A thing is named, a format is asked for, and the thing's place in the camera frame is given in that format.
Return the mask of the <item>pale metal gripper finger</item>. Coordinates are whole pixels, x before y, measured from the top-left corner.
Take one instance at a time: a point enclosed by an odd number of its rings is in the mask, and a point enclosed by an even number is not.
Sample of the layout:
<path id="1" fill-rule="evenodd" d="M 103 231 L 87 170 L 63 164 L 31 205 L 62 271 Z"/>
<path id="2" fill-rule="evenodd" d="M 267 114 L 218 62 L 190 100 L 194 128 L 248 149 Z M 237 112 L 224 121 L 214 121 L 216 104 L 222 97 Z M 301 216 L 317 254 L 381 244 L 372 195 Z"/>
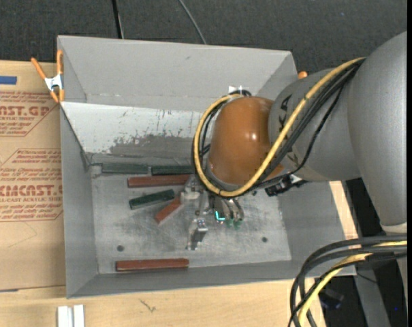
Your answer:
<path id="1" fill-rule="evenodd" d="M 195 201 L 203 193 L 203 186 L 196 177 L 189 177 L 180 193 L 180 199 L 183 204 Z"/>
<path id="2" fill-rule="evenodd" d="M 195 251 L 208 232 L 205 218 L 196 218 L 188 229 L 186 250 Z"/>

